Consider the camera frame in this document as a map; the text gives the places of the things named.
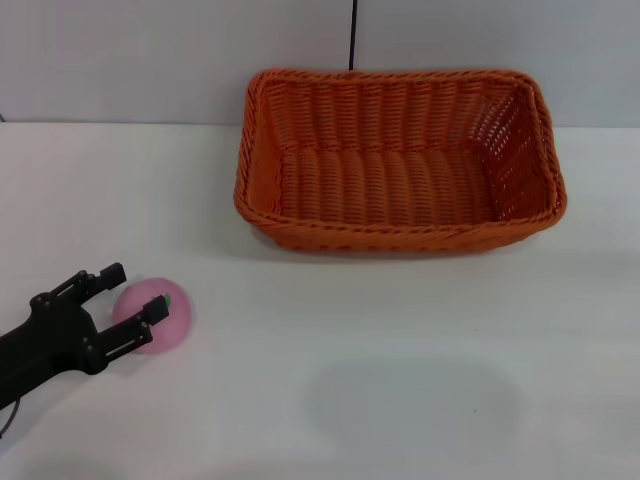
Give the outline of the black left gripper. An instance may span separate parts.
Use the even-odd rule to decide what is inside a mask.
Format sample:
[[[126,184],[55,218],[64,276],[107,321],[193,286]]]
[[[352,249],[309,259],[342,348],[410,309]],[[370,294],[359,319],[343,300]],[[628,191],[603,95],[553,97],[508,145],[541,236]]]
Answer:
[[[131,317],[100,332],[81,305],[127,280],[116,262],[98,275],[81,270],[30,300],[29,318],[1,336],[1,398],[17,400],[56,375],[96,375],[111,362],[153,341],[151,327],[169,316],[156,296]]]

